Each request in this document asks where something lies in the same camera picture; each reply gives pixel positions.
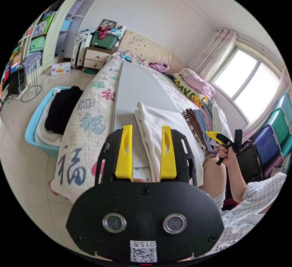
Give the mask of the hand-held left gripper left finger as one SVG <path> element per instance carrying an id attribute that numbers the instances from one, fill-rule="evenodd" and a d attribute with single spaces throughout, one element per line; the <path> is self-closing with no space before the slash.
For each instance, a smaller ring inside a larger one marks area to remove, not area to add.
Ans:
<path id="1" fill-rule="evenodd" d="M 115 176 L 117 179 L 133 182 L 132 125 L 126 125 L 122 129 Z"/>

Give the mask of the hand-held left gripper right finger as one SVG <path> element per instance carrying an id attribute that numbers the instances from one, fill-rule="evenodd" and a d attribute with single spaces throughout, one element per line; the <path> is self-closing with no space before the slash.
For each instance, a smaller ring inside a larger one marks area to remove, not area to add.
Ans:
<path id="1" fill-rule="evenodd" d="M 177 176 L 171 128 L 162 126 L 160 180 L 174 180 Z"/>

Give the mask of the person's right hand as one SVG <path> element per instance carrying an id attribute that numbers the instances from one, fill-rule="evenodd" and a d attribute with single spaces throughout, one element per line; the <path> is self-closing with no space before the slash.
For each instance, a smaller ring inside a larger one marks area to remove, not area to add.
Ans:
<path id="1" fill-rule="evenodd" d="M 232 169 L 238 166 L 237 157 L 231 146 L 219 147 L 218 157 L 223 160 L 223 164 L 228 168 Z"/>

